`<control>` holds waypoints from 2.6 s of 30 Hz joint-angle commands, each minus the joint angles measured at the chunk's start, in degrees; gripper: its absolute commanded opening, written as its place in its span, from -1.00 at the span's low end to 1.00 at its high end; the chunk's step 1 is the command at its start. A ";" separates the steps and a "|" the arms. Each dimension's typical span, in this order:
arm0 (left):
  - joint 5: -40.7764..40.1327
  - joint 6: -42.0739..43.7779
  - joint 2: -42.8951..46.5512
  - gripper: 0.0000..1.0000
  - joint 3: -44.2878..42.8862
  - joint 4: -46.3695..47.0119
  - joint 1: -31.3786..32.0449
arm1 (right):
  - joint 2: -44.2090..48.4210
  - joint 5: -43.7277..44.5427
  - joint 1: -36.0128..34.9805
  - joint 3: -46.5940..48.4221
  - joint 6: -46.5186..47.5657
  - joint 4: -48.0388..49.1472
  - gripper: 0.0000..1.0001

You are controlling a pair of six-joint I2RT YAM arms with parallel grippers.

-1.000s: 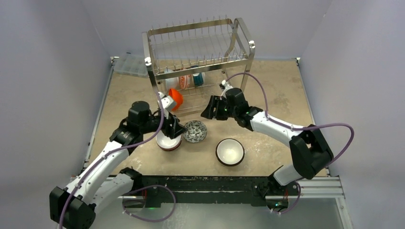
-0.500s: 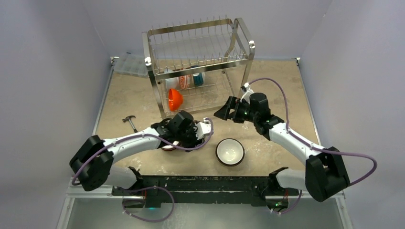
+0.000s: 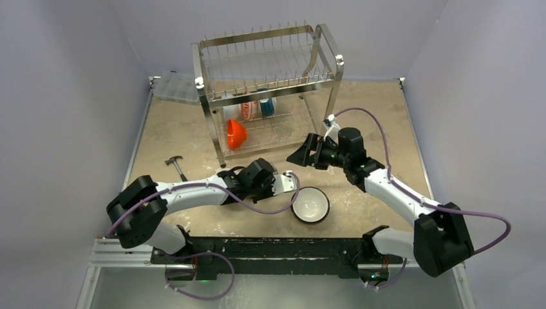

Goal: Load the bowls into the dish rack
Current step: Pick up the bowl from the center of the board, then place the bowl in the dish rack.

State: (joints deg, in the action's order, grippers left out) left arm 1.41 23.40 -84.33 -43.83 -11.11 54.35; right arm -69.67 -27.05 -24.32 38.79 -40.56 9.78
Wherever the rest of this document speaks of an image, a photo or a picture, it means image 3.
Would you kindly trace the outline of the solid orange bowl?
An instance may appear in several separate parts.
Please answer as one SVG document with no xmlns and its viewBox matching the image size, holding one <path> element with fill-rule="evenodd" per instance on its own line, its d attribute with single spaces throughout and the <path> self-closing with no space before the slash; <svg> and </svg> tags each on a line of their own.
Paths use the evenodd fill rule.
<svg viewBox="0 0 546 309">
<path fill-rule="evenodd" d="M 247 139 L 247 129 L 234 119 L 229 119 L 227 122 L 227 145 L 230 150 L 239 149 Z"/>
</svg>

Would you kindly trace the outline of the stainless steel dish rack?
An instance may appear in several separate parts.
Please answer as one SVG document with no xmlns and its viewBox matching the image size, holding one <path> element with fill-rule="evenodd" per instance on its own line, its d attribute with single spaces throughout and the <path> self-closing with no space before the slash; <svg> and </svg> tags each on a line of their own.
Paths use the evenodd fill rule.
<svg viewBox="0 0 546 309">
<path fill-rule="evenodd" d="M 315 91 L 328 91 L 329 115 L 344 75 L 344 58 L 326 24 L 223 33 L 191 46 L 195 85 L 216 157 L 227 160 L 300 144 L 323 133 L 322 117 L 309 103 Z M 259 101 L 276 98 L 276 112 L 263 117 Z M 222 107 L 257 101 L 256 118 L 239 121 L 247 139 L 237 150 L 227 145 Z"/>
</svg>

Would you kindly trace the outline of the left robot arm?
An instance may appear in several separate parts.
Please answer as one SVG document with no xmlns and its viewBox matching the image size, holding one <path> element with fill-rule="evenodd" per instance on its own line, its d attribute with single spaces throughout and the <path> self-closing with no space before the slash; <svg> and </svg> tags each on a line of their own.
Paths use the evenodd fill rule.
<svg viewBox="0 0 546 309">
<path fill-rule="evenodd" d="M 192 254 L 187 231 L 163 221 L 165 216 L 201 206 L 229 205 L 250 198 L 253 203 L 296 189 L 294 177 L 263 158 L 248 166 L 222 169 L 202 180 L 155 182 L 149 175 L 138 177 L 106 207 L 111 227 L 123 248 L 150 245 L 175 263 L 185 263 Z"/>
</svg>

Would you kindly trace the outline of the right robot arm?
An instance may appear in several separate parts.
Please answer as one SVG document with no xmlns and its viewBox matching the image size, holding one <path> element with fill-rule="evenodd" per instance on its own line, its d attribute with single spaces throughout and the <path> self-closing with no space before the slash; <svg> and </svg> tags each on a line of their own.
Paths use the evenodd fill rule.
<svg viewBox="0 0 546 309">
<path fill-rule="evenodd" d="M 372 195 L 412 224 L 412 232 L 377 228 L 365 236 L 363 257 L 376 262 L 385 255 L 411 259 L 429 276 L 437 277 L 474 255 L 475 249 L 460 208 L 419 196 L 390 177 L 388 168 L 367 155 L 364 138 L 354 127 L 342 128 L 337 140 L 310 133 L 287 156 L 287 162 L 326 170 L 339 167 L 348 182 Z"/>
</svg>

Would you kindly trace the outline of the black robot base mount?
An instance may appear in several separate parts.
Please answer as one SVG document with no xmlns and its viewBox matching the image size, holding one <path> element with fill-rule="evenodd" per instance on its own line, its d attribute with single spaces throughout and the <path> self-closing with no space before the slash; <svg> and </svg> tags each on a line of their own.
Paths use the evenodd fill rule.
<svg viewBox="0 0 546 309">
<path fill-rule="evenodd" d="M 219 274 L 310 275 L 359 279 L 372 270 L 386 271 L 403 259 L 372 248 L 371 237 L 255 238 L 192 236 L 188 247 L 167 255 L 154 248 L 151 263 L 171 268 L 186 265 L 198 280 Z"/>
</svg>

